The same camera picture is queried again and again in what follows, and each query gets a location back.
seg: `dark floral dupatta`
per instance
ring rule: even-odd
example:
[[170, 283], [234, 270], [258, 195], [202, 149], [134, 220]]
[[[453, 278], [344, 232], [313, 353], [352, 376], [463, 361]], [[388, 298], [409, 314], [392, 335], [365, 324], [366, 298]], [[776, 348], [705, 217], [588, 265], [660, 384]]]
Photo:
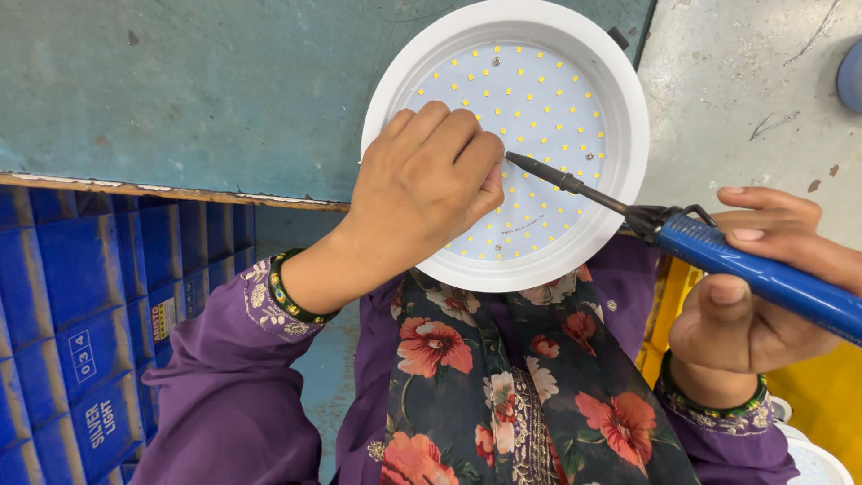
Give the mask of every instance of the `dark floral dupatta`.
[[405, 277], [381, 483], [697, 483], [585, 266], [505, 295], [524, 368], [490, 314], [499, 298]]

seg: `white round light fixture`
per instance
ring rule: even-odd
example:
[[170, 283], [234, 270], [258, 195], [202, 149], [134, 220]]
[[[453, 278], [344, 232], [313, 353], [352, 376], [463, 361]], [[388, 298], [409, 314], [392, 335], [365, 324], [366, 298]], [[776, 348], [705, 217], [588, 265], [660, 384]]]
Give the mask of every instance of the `white round light fixture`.
[[[647, 104], [625, 54], [595, 23], [541, 0], [458, 9], [392, 61], [365, 117], [362, 153], [392, 116], [440, 100], [466, 108], [507, 150], [631, 204], [647, 166]], [[503, 204], [418, 265], [447, 284], [508, 292], [592, 257], [622, 216], [503, 162]]]

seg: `green bangle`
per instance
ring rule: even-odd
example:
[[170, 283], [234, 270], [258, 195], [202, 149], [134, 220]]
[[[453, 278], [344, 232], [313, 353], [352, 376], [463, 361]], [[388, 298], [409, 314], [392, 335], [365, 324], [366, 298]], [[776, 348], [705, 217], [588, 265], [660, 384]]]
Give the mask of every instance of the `green bangle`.
[[736, 418], [739, 416], [744, 416], [754, 411], [755, 409], [763, 406], [764, 401], [766, 400], [766, 375], [758, 374], [758, 384], [757, 390], [754, 391], [754, 395], [744, 404], [731, 407], [729, 409], [710, 409], [708, 407], [701, 406], [697, 404], [695, 401], [690, 400], [677, 386], [677, 383], [673, 380], [673, 376], [671, 375], [671, 351], [667, 350], [665, 352], [665, 356], [661, 360], [661, 380], [665, 386], [665, 391], [667, 391], [667, 396], [679, 404], [682, 404], [689, 409], [694, 411], [698, 411], [700, 413], [706, 414], [711, 418]]
[[312, 312], [308, 312], [304, 310], [301, 306], [297, 305], [296, 302], [290, 297], [289, 294], [284, 290], [284, 285], [281, 283], [281, 265], [291, 257], [302, 253], [305, 249], [291, 249], [289, 251], [285, 251], [284, 253], [276, 256], [272, 260], [272, 265], [270, 268], [270, 291], [272, 292], [272, 297], [278, 302], [278, 306], [281, 307], [282, 310], [287, 312], [287, 314], [291, 315], [296, 320], [303, 322], [305, 324], [325, 324], [329, 320], [335, 318], [341, 312], [341, 309], [329, 313], [328, 315], [317, 315]]

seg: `embroidered cuff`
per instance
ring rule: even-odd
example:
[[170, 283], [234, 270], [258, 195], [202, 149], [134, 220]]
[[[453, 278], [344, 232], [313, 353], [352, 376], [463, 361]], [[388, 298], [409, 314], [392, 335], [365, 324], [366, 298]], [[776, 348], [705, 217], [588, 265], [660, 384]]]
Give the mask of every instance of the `embroidered cuff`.
[[246, 303], [246, 315], [260, 328], [285, 342], [297, 343], [307, 337], [313, 337], [323, 329], [324, 324], [300, 322], [278, 306], [278, 302], [272, 298], [269, 287], [271, 266], [270, 257], [258, 261], [240, 274], [245, 281], [243, 298]]
[[655, 395], [671, 412], [706, 431], [747, 436], [766, 432], [772, 422], [772, 396], [766, 389], [766, 377], [758, 375], [758, 388], [754, 396], [732, 409], [708, 409], [688, 399], [677, 388], [670, 371], [671, 352], [668, 350], [661, 363]]

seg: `crate label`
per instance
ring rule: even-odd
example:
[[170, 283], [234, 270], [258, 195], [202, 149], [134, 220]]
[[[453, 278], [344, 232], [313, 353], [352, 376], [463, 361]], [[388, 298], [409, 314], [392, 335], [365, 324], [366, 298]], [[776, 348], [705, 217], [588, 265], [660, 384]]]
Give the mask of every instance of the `crate label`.
[[150, 321], [153, 323], [153, 341], [158, 343], [171, 334], [177, 323], [177, 307], [174, 299], [169, 298], [150, 307]]
[[114, 410], [110, 400], [97, 402], [84, 415], [87, 419], [87, 434], [90, 435], [90, 447], [95, 450], [105, 441], [105, 437], [116, 429]]
[[90, 346], [90, 331], [69, 337], [69, 353], [75, 368], [75, 378], [78, 384], [96, 375], [96, 361], [93, 360], [93, 349]]
[[195, 282], [189, 281], [185, 284], [185, 316], [195, 316]]

